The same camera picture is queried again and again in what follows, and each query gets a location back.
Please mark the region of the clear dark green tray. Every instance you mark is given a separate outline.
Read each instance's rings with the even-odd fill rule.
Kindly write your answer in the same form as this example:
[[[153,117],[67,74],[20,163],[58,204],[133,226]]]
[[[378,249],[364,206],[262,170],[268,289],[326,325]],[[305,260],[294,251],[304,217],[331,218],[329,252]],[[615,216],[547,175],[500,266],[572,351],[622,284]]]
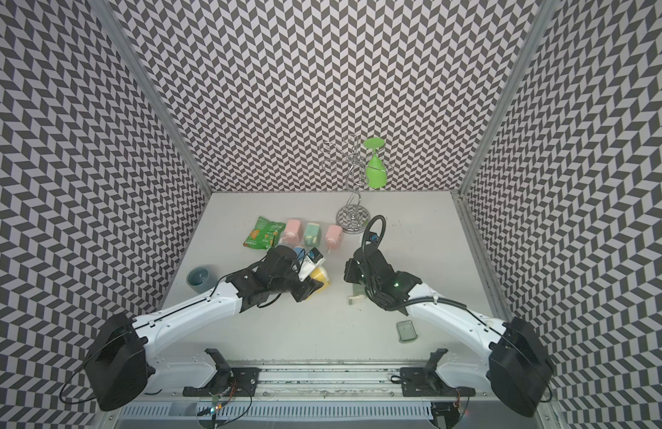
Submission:
[[[409,343],[418,339],[418,334],[411,320],[405,320],[396,324],[396,330],[400,343]]]

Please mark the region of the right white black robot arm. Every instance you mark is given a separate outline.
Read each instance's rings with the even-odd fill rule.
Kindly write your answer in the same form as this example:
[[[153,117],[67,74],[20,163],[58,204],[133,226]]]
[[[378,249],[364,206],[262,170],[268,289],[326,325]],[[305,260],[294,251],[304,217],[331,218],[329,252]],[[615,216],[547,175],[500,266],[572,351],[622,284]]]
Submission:
[[[345,264],[346,282],[364,287],[372,302],[452,334],[474,357],[441,355],[432,373],[450,388],[491,391],[515,413],[531,418],[550,388],[555,365],[531,323],[506,322],[446,298],[411,273],[395,271],[379,248],[359,248]]]

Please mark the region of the mint green pencil sharpener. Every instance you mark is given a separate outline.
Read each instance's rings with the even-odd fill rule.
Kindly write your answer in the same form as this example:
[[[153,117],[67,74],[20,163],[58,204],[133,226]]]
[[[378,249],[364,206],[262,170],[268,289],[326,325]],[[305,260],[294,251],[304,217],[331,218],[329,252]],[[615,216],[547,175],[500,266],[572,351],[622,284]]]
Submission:
[[[316,247],[321,241],[321,226],[319,223],[307,223],[304,228],[302,240],[306,247]]]

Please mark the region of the sage green pencil sharpener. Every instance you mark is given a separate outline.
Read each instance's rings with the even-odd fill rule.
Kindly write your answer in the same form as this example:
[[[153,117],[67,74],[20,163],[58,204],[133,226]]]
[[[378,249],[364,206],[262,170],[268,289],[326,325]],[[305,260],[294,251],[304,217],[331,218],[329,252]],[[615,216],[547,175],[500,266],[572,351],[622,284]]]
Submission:
[[[348,298],[348,304],[354,306],[367,298],[365,288],[361,284],[354,283],[352,285],[352,293]]]

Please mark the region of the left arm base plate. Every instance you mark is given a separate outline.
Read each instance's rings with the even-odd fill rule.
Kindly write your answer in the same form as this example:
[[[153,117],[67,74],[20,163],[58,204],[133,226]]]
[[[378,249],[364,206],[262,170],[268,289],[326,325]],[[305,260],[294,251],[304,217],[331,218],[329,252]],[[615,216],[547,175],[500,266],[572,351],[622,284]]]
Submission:
[[[208,397],[224,393],[227,397],[249,398],[256,392],[261,370],[248,368],[220,369],[207,384],[201,388],[184,387],[184,397]]]

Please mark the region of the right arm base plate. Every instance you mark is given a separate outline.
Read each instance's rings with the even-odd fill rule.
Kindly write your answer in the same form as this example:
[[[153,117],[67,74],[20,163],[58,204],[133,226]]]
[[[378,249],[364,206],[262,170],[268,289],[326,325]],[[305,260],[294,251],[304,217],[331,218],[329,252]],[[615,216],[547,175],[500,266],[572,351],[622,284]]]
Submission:
[[[404,397],[473,397],[476,391],[469,387],[451,387],[443,382],[435,372],[425,368],[401,368],[390,381],[398,384]]]

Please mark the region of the yellow pencil sharpener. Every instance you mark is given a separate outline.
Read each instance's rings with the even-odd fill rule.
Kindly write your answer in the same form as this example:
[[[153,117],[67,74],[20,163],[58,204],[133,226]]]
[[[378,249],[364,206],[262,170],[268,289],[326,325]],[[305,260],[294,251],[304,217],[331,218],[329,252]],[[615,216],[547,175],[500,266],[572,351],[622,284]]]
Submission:
[[[314,286],[312,294],[323,291],[330,284],[327,270],[323,266],[315,268],[310,274],[310,279]]]

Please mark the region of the blue pencil sharpener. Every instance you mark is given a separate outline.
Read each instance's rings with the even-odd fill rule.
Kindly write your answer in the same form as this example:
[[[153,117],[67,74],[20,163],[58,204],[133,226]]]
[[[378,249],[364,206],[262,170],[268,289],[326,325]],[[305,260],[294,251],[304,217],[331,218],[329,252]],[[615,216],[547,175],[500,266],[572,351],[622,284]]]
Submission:
[[[298,258],[303,258],[306,254],[306,250],[303,247],[295,247],[293,250]]]

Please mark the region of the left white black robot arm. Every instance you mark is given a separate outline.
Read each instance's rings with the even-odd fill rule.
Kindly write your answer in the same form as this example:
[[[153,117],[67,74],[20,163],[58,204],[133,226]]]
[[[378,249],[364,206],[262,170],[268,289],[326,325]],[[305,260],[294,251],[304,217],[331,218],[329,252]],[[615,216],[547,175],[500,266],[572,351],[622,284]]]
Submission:
[[[161,353],[220,319],[259,307],[270,295],[289,293],[297,302],[306,300],[323,286],[311,275],[324,262],[317,248],[299,257],[292,248],[279,245],[192,299],[143,316],[111,316],[83,362],[99,409],[113,411],[144,393],[175,388],[185,396],[233,389],[236,378],[218,350],[207,349],[206,359],[176,362],[163,359]]]

